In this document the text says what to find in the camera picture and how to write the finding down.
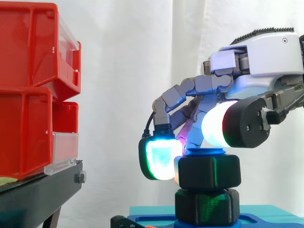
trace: robotic hand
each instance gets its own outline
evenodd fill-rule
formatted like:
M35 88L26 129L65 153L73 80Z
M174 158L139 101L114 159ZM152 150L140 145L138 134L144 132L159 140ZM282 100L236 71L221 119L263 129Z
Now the robotic hand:
M293 28L255 30L213 53L203 62L202 75L164 92L153 103L139 143L144 175L173 178L174 158L199 148L204 138L220 147L263 143L272 124L304 105L303 46L304 36L298 37ZM194 98L170 115L187 96ZM173 131L183 124L175 137Z

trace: black hexagonal block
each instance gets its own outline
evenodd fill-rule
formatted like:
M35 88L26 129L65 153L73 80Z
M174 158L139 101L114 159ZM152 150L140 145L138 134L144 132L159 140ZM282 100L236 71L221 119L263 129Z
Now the black hexagonal block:
M180 189L175 193L175 216L195 226L231 226L239 217L239 194L234 189L212 193Z
M174 169L175 182L183 189L215 191L241 184L236 155L176 157Z

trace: teal table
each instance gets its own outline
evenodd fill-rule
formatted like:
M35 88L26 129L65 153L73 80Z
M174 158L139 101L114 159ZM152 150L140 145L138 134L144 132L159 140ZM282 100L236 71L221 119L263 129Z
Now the teal table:
M304 225L304 219L290 214L271 205L245 205L240 206L241 213L253 214L272 223L299 223ZM162 215L174 214L174 206L166 207L131 207L130 215ZM138 222L142 226L165 226L173 221L143 221Z

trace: white backdrop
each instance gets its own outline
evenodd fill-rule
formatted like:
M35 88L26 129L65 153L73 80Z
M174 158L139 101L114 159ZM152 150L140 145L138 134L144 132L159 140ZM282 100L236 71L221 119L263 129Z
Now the white backdrop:
M87 171L82 190L62 208L59 228L105 228L130 206L173 205L174 181L147 180L139 168L138 141L154 99L254 29L304 33L302 0L53 1L82 42L82 93L72 100L80 105L79 158ZM260 147L227 149L241 159L241 204L304 216L303 128L299 109Z

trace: red storage bin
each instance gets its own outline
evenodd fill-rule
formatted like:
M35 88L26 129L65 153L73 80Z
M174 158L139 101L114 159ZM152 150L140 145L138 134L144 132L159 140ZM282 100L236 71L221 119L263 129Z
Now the red storage bin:
M81 45L53 3L0 1L0 86L43 86L55 101L80 93Z
M0 178L22 180L75 165L78 105L44 87L0 87Z

